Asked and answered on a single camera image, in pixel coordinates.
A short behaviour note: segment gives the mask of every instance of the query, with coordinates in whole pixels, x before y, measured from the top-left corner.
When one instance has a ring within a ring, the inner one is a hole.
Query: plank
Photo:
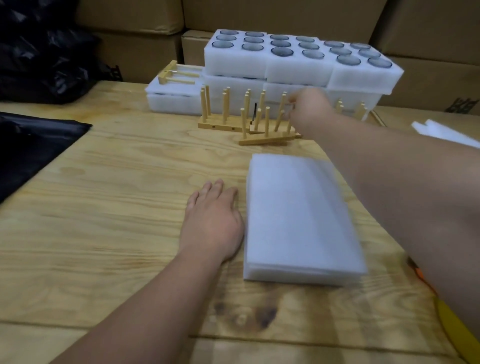
[[[252,153],[326,158],[313,141],[239,146],[198,117],[151,113],[143,88],[102,82],[69,105],[0,103],[94,125],[0,206],[0,319],[90,328],[174,257],[185,202],[205,180],[237,185],[244,214]],[[346,288],[245,282],[240,252],[192,334],[455,354],[405,252],[338,180],[369,275]]]
[[[453,114],[449,112],[405,108],[389,108],[386,106],[377,106],[375,111],[384,121],[385,125],[389,128],[416,133],[415,129],[411,127],[411,124],[414,121],[424,124],[428,119],[432,119],[440,124],[448,126],[449,128],[455,129],[460,133],[480,140],[480,116],[477,115]]]
[[[47,364],[85,332],[0,324],[0,363]],[[178,363],[464,364],[453,357],[212,339],[188,339]]]

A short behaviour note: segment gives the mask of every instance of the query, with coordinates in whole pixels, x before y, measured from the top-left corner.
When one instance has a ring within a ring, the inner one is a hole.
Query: cardboard box
[[[379,105],[480,115],[480,66],[391,57],[405,70]]]
[[[205,66],[204,48],[212,36],[212,32],[201,30],[189,30],[182,35],[181,45],[185,64]]]
[[[371,44],[395,56],[480,65],[479,19],[478,0],[391,1]]]
[[[172,36],[95,33],[102,39],[99,58],[118,67],[123,81],[147,84],[171,60],[183,63],[180,34]]]
[[[163,35],[184,24],[181,0],[80,0],[76,21],[96,30]]]
[[[386,0],[183,0],[185,25],[368,43]]]

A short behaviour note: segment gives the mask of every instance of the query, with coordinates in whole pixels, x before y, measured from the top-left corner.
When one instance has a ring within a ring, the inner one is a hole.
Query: wooden base
[[[222,130],[224,132],[242,132],[240,116],[230,115],[224,124],[222,115],[211,114],[208,115],[206,122],[203,122],[203,118],[200,117],[200,120],[198,121],[198,127],[200,129]]]
[[[275,121],[270,121],[270,131],[273,131],[273,128],[275,127]],[[279,132],[286,132],[288,127],[288,121],[282,120],[280,122],[280,126],[278,127]],[[295,135],[295,138],[302,138],[302,136],[299,133],[295,132],[295,129],[292,127],[290,130],[292,134]],[[258,123],[258,128],[255,130],[255,125],[252,124],[250,125],[250,134],[263,134],[265,133],[265,120],[260,120]]]
[[[265,134],[253,134],[249,135],[247,139],[239,140],[240,146],[251,146],[255,144],[270,144],[278,142],[286,142],[288,140],[295,139],[293,133],[287,134],[285,132],[270,132],[268,137]]]

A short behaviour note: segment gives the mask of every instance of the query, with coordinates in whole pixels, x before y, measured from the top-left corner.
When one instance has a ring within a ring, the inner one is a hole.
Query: yellow object
[[[440,322],[458,353],[468,364],[480,364],[480,342],[450,307],[438,297],[435,297],[435,307]]]

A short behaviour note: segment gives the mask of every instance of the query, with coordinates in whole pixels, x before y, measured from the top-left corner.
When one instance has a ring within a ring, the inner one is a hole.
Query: stack of foam sheets
[[[328,161],[253,155],[244,252],[245,279],[342,286],[367,273]]]
[[[275,117],[284,92],[304,87],[323,89],[332,105],[341,99],[346,113],[363,102],[373,109],[382,95],[392,93],[403,70],[367,44],[323,41],[315,37],[243,32],[219,29],[205,46],[205,68],[194,86],[183,91],[169,89],[153,80],[147,87],[153,111],[181,112],[172,104],[162,104],[155,94],[194,97],[186,101],[201,113],[201,85],[209,85],[212,111],[221,113],[222,92],[230,87],[230,113],[239,115],[245,92],[258,103],[265,90],[265,106]]]

